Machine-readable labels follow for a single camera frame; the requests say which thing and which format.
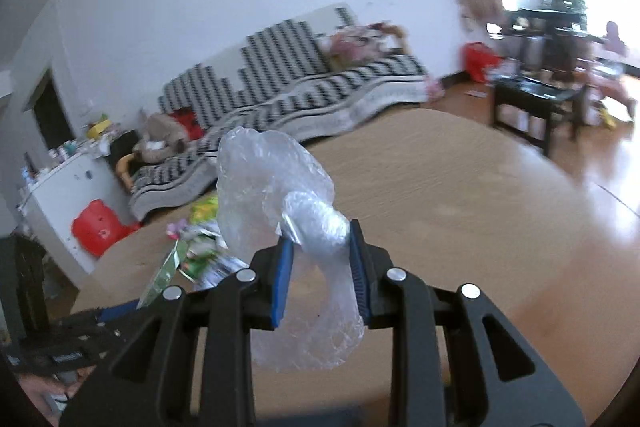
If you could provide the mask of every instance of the black device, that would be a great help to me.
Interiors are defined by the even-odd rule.
[[[113,319],[117,342],[69,403],[60,426],[256,425],[249,331],[278,326],[292,261],[293,244],[281,239],[216,288],[187,294],[169,287],[149,307]],[[478,287],[452,292],[425,284],[395,267],[386,250],[368,245],[357,220],[351,221],[350,261],[365,325],[394,332],[390,426],[584,425],[568,391]],[[449,399],[437,326],[446,337]],[[202,327],[208,328],[202,405],[194,417],[189,405]],[[0,371],[5,396],[17,387],[14,380],[8,390],[6,374],[6,368]],[[19,413],[17,407],[9,404],[10,412]]]

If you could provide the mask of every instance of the clear plastic bag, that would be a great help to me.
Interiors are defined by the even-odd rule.
[[[229,252],[249,263],[278,232],[296,244],[285,315],[252,330],[255,362],[276,371],[329,369],[358,345],[364,325],[349,264],[349,222],[334,183],[291,137],[237,127],[218,149],[218,223]]]

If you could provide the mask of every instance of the striped sofa cover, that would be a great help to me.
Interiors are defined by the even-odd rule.
[[[133,214],[142,219],[154,208],[198,197],[217,178],[220,139],[238,125],[279,130],[302,142],[347,132],[396,103],[425,102],[427,73],[411,55],[330,71],[316,37],[353,23],[346,5],[317,10],[257,32],[167,83],[160,110],[190,107],[206,135],[188,151],[140,169]]]

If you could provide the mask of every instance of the black table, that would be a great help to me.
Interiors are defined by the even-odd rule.
[[[494,86],[494,102],[492,105],[492,127],[505,129],[540,147],[547,158],[551,151],[552,133],[558,125],[570,120],[572,123],[572,139],[578,137],[582,124],[582,101],[586,93],[586,86],[578,89],[563,89],[562,87],[543,84],[532,78],[521,76],[505,80],[498,80]],[[513,105],[529,116],[542,118],[545,121],[545,137],[540,140],[528,132],[521,131],[507,123],[498,121],[498,108],[501,105]]]

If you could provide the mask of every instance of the table top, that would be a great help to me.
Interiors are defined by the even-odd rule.
[[[588,420],[606,407],[640,353],[640,331],[626,320],[628,313],[640,319],[640,269],[638,253],[597,225],[588,193],[535,149],[423,108],[385,114],[309,149],[334,180],[335,207],[360,220],[368,243],[386,248],[396,266],[427,284],[479,285]],[[168,251],[164,224],[187,213],[172,212],[114,245],[74,311],[140,296]],[[390,330],[378,330],[367,331],[332,371],[254,369],[257,412],[383,399],[390,360]]]

